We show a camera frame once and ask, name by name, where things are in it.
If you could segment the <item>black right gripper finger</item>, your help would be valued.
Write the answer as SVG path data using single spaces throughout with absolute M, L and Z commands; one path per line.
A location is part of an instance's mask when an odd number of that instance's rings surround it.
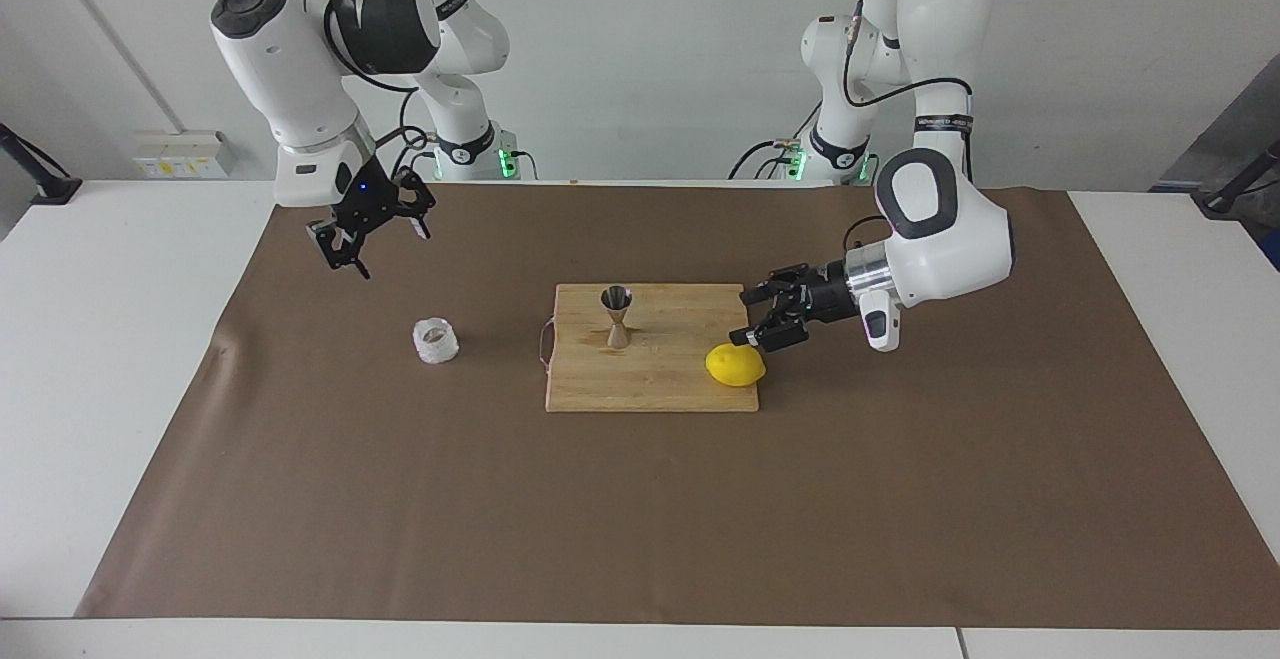
M 422 241 L 429 241 L 431 234 L 426 216 L 436 203 L 429 186 L 412 168 L 399 168 L 396 171 L 396 186 L 398 188 L 396 216 L 407 218 L 417 235 Z
M 343 230 L 337 220 L 308 221 L 307 232 L 330 270 L 355 267 L 365 280 L 371 279 L 369 267 L 361 261 L 361 250 L 366 241 L 365 232 Z

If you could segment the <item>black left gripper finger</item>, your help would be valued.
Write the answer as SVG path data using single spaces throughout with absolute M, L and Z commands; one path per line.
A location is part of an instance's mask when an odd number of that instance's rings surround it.
M 806 320 L 806 307 L 771 308 L 765 319 L 754 328 L 737 328 L 730 331 L 730 343 L 754 345 L 764 353 L 780 352 L 809 339 Z
M 772 270 L 764 282 L 741 290 L 740 302 L 742 305 L 759 305 L 774 299 L 776 296 L 795 296 L 804 289 L 808 273 L 810 273 L 809 264 L 792 264 L 788 267 Z

